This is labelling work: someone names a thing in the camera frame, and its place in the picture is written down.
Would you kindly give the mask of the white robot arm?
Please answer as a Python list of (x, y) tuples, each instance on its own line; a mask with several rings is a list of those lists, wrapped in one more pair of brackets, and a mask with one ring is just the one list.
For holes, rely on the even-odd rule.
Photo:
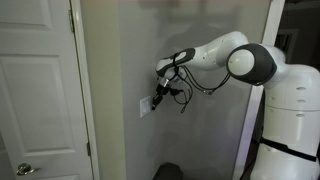
[(320, 139), (320, 73), (287, 64), (278, 48), (250, 43), (234, 31), (200, 47), (187, 48), (160, 60), (152, 106), (160, 104), (173, 82), (184, 82), (187, 67), (214, 70), (265, 90), (262, 136), (250, 180), (318, 180)]

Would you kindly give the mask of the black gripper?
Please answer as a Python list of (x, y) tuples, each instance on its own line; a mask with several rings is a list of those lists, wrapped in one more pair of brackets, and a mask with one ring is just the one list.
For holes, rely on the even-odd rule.
[(158, 86), (156, 88), (156, 96), (153, 98), (152, 110), (156, 109), (156, 106), (159, 105), (163, 99), (163, 96), (166, 95), (170, 88), (170, 81), (166, 78), (158, 79)]

